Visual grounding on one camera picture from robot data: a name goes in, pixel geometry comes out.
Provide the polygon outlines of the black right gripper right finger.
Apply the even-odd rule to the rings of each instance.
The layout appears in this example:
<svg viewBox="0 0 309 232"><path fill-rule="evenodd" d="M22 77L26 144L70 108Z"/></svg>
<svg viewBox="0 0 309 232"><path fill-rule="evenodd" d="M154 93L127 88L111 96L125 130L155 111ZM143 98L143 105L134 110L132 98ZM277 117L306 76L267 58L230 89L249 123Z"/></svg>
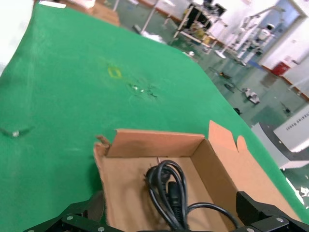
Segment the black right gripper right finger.
<svg viewBox="0 0 309 232"><path fill-rule="evenodd" d="M255 201L244 191L236 194L236 212L244 224L237 232L309 232L308 224L291 218L274 205Z"/></svg>

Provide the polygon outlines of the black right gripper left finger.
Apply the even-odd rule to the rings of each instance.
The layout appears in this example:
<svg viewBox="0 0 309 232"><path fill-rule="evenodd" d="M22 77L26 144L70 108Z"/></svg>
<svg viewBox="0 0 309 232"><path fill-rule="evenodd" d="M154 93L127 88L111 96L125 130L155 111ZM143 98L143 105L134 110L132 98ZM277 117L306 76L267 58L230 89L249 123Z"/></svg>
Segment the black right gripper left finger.
<svg viewBox="0 0 309 232"><path fill-rule="evenodd" d="M114 232L116 228L104 225L103 192L97 192L86 201L70 204L57 217L26 229L27 232Z"/></svg>

